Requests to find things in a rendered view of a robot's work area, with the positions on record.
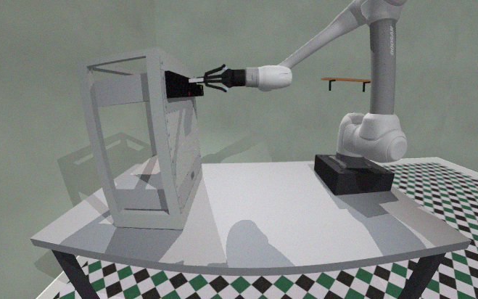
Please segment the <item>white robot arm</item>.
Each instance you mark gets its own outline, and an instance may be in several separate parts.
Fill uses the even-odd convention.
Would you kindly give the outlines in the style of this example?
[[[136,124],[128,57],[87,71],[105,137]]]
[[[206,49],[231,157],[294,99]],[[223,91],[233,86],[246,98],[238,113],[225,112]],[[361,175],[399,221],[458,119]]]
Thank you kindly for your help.
[[[261,91],[291,85],[291,68],[330,41],[359,26],[370,26],[371,89],[366,115],[348,113],[339,127],[336,156],[340,168],[371,168],[364,157],[378,163],[401,159],[408,142],[394,113],[396,23],[407,0],[354,0],[317,36],[278,65],[245,68],[246,87]],[[282,67],[283,66],[283,67]]]

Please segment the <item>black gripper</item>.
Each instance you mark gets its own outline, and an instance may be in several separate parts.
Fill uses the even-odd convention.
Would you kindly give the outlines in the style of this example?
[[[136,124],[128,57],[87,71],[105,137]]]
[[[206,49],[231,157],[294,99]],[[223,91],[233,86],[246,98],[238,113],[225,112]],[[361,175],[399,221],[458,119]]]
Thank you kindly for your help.
[[[225,71],[221,75],[208,76],[208,74],[210,75],[220,70],[225,70]],[[233,77],[233,72],[234,72],[234,77]],[[221,80],[208,80],[212,78],[221,78]],[[218,67],[214,70],[210,70],[206,72],[203,77],[189,79],[189,83],[204,83],[207,87],[220,89],[224,92],[227,92],[228,88],[231,88],[232,86],[245,86],[245,69],[231,70],[231,69],[228,69],[226,65],[224,64],[221,67]],[[208,83],[222,83],[223,85],[227,87],[222,88],[219,86],[210,85]]]

